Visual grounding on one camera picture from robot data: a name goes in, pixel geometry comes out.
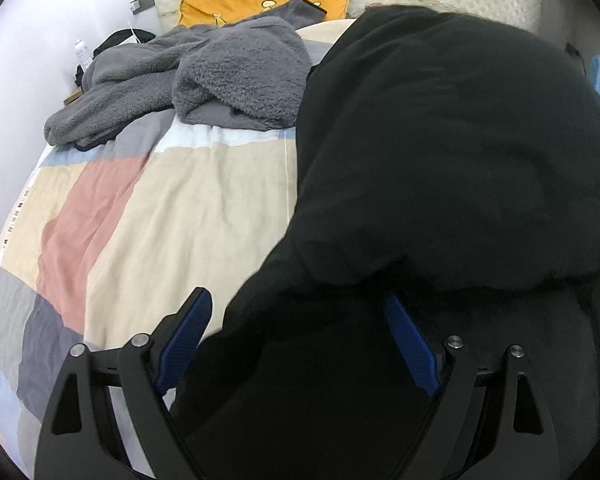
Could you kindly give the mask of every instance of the dark purple fabric patch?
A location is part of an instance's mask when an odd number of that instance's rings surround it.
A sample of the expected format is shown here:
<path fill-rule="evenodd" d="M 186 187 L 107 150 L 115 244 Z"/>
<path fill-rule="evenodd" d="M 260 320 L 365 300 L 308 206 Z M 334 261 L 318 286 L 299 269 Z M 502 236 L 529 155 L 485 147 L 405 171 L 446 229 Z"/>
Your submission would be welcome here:
<path fill-rule="evenodd" d="M 82 336 L 62 324 L 62 318 L 39 294 L 24 327 L 18 397 L 42 421 L 58 372 L 71 346 Z"/>

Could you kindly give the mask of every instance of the black blanket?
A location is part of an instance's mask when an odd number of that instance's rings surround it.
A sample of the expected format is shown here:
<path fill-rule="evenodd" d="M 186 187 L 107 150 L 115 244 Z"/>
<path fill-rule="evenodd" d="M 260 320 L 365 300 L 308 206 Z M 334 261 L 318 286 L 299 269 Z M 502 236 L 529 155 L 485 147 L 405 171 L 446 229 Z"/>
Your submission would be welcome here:
<path fill-rule="evenodd" d="M 308 79 L 288 231 L 173 407 L 209 477 L 388 478 L 429 399 L 384 320 L 525 347 L 566 478 L 600 436 L 600 98 L 554 47 L 368 10 Z"/>

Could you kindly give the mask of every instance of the pink fabric patch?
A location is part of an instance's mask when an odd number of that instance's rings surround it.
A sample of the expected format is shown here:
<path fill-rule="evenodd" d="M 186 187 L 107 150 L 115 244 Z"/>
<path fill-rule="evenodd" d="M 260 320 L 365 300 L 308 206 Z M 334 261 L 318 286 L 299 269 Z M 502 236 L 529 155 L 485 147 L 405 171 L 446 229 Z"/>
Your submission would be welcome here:
<path fill-rule="evenodd" d="M 89 163 L 58 216 L 43 230 L 37 290 L 64 325 L 77 333 L 84 334 L 87 277 L 118 225 L 145 163 L 144 156 Z"/>

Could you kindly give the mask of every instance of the blue gripper pad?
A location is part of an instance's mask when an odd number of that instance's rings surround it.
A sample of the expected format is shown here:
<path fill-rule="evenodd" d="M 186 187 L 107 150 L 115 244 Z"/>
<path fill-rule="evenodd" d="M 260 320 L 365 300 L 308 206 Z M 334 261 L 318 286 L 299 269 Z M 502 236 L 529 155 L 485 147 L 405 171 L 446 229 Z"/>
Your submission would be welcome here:
<path fill-rule="evenodd" d="M 440 382 L 436 373 L 436 356 L 426 339 L 393 294 L 389 296 L 384 316 L 413 382 L 433 397 L 440 390 Z"/>
<path fill-rule="evenodd" d="M 211 293 L 206 288 L 194 290 L 176 316 L 187 309 L 187 303 L 190 301 L 193 304 L 188 311 L 184 312 L 181 321 L 171 338 L 164 345 L 158 359 L 158 376 L 154 385 L 162 396 L 167 393 L 167 390 L 175 388 L 180 383 L 193 353 L 196 351 L 203 333 L 205 333 L 206 326 L 211 320 Z"/>

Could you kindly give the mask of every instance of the bed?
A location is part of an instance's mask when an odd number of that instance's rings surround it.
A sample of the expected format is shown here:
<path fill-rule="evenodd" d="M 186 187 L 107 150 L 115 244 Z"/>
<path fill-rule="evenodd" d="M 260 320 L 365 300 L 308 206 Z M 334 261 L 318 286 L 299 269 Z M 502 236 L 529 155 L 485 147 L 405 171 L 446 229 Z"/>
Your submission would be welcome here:
<path fill-rule="evenodd" d="M 540 15 L 540 0 L 350 0 L 350 17 L 377 2 L 468 12 L 531 32 Z M 178 2 L 156 3 L 169 30 Z M 326 50 L 350 22 L 300 34 Z M 221 327 L 224 307 L 292 215 L 295 135 L 183 124 L 168 109 L 92 150 L 45 150 L 0 235 L 0 443 L 28 476 L 72 345 L 115 348 L 151 332 L 199 285 L 214 297 L 207 333 Z M 112 399 L 132 465 L 150 475 L 124 400 L 116 391 Z"/>

